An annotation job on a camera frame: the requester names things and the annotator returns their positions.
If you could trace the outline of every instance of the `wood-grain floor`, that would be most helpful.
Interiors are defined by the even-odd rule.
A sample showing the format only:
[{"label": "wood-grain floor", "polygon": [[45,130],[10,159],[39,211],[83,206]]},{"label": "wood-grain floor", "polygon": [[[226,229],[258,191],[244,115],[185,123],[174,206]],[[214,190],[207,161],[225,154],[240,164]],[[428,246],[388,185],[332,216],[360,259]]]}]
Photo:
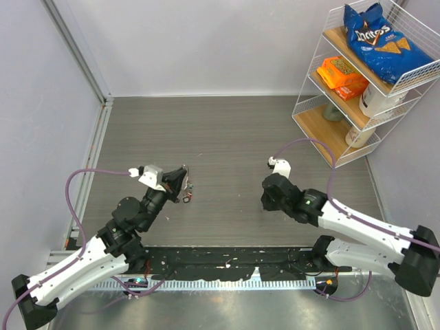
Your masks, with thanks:
[{"label": "wood-grain floor", "polygon": [[[286,142],[303,137],[292,120],[295,97],[117,98],[98,168],[126,170],[156,164],[190,167],[194,198],[168,202],[149,232],[149,245],[313,245],[324,230],[261,210],[266,161]],[[288,150],[291,181],[325,191],[330,168],[310,144]],[[334,196],[380,219],[364,159],[339,168]],[[88,238],[111,218],[119,200],[141,198],[135,179],[95,175],[84,218]]]}]

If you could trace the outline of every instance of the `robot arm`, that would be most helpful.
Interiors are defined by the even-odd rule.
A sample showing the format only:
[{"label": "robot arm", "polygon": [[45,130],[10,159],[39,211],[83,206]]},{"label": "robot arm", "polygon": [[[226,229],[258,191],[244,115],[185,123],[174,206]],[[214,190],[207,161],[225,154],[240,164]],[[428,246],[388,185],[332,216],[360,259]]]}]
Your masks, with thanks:
[{"label": "robot arm", "polygon": [[348,212],[347,216],[335,208],[323,192],[315,189],[301,191],[293,185],[288,180],[290,166],[284,159],[270,158],[268,165],[274,172],[263,181],[261,202],[265,210],[281,210],[299,223],[333,230],[363,243],[347,243],[332,236],[320,237],[313,247],[313,263],[317,267],[333,265],[371,270],[394,278],[397,284],[414,294],[431,294],[440,270],[438,254],[398,236],[384,234],[355,221],[351,216],[356,215],[374,226],[439,246],[431,230],[419,226],[413,231],[384,223],[333,200]]},{"label": "robot arm", "polygon": [[19,297],[28,288],[78,259],[66,272],[40,285],[19,303],[26,329],[38,329],[47,324],[59,309],[108,277],[144,267],[145,251],[137,232],[149,230],[168,200],[179,202],[187,170],[181,167],[163,173],[162,169],[150,165],[129,171],[132,177],[140,176],[139,181],[148,186],[145,196],[141,201],[134,197],[121,200],[112,212],[112,220],[87,242],[81,258],[77,251],[38,275],[19,275],[12,280],[15,296]]}]

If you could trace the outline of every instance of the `doritos bag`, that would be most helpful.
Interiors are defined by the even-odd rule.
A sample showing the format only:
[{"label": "doritos bag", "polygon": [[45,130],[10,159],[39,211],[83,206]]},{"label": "doritos bag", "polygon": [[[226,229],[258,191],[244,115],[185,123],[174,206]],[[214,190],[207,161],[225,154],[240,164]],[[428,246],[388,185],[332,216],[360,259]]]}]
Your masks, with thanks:
[{"label": "doritos bag", "polygon": [[405,72],[428,64],[433,59],[403,33],[394,31],[382,12],[379,3],[360,14],[345,5],[347,43],[382,80],[395,84]]}]

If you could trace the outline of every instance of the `white container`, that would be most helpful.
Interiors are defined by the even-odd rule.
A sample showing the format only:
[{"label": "white container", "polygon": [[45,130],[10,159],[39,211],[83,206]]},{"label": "white container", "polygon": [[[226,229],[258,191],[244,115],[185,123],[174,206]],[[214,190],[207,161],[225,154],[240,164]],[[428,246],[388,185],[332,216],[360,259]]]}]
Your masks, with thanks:
[{"label": "white container", "polygon": [[351,145],[351,148],[361,148],[366,144],[366,142],[369,140],[375,130],[376,128],[373,127],[368,131],[360,132],[357,128],[352,126],[350,131],[345,136],[345,142],[350,145],[354,141],[354,143]]},{"label": "white container", "polygon": [[364,93],[362,93],[359,99],[359,108],[362,113],[371,118],[376,113],[393,108],[399,103],[402,103],[408,92],[397,94],[387,98],[383,96],[372,84],[368,84]]}]

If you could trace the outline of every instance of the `snack box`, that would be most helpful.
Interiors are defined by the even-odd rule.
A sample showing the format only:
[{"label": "snack box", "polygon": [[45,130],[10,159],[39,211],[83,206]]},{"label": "snack box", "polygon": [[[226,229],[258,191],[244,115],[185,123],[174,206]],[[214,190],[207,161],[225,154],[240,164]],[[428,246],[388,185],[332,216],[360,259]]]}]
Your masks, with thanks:
[{"label": "snack box", "polygon": [[350,100],[358,95],[361,95],[366,87],[369,85],[367,80],[355,82],[354,84],[336,87],[334,91],[339,95],[344,101]]},{"label": "snack box", "polygon": [[326,58],[322,67],[319,67],[316,71],[331,89],[367,81],[363,75],[342,56]]}]

